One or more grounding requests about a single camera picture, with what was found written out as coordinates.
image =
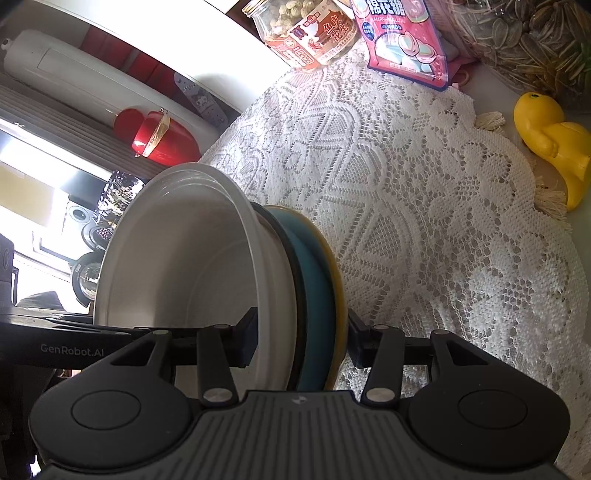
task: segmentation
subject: sunflower seeds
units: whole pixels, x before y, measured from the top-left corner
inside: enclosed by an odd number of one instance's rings
[[[444,0],[472,53],[517,91],[591,111],[591,14],[576,0]]]
[[[522,22],[530,19],[533,9],[531,0],[515,0],[515,13]]]
[[[551,5],[536,10],[536,12],[530,18],[530,29],[541,30],[542,27],[546,25],[548,20],[552,17],[553,11],[554,9]]]
[[[502,18],[497,18],[492,24],[492,38],[495,48],[501,48],[509,34],[509,26]]]
[[[515,68],[517,73],[529,73],[533,75],[543,75],[544,68],[540,67],[539,65],[517,65]]]
[[[513,48],[519,43],[523,26],[521,22],[513,21],[509,24],[507,38],[505,39],[505,47]]]
[[[564,14],[566,16],[566,21],[568,23],[571,35],[578,42],[587,41],[587,38],[585,37],[585,33],[583,31],[583,26],[581,25],[579,19],[577,18],[577,14],[574,11],[573,6],[566,4],[563,7],[563,9],[564,9]]]
[[[548,56],[545,54],[544,50],[540,48],[531,34],[523,34],[519,39],[519,45],[521,45],[531,59],[539,65],[544,65],[548,62]]]

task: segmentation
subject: white lace tablecloth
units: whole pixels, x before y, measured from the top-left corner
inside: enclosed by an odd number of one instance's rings
[[[471,98],[366,68],[290,72],[204,155],[261,204],[303,212],[337,256],[349,306],[409,336],[452,330],[552,388],[571,429],[558,459],[591,458],[588,290],[574,245],[534,209],[534,176],[506,138],[474,129]],[[345,361],[339,386],[367,376]],[[424,382],[407,370],[404,391]]]

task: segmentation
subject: yellow toy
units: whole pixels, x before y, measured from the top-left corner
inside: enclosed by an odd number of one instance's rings
[[[591,134],[579,124],[565,122],[560,105],[541,93],[523,94],[515,104],[513,119],[528,148],[564,178],[566,208],[573,210],[591,181]]]

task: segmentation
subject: glass jar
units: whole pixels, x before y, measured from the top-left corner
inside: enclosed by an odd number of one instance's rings
[[[344,55],[357,25],[333,0],[251,0],[242,10],[290,66],[313,70]]]
[[[518,93],[591,111],[591,14],[575,0],[441,0],[468,49]]]

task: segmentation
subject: metal pin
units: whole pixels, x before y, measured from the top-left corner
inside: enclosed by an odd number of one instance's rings
[[[210,388],[203,394],[203,398],[211,403],[223,403],[232,398],[232,392],[227,388]]]
[[[386,403],[395,399],[396,393],[389,388],[376,387],[368,390],[365,397],[376,403]]]

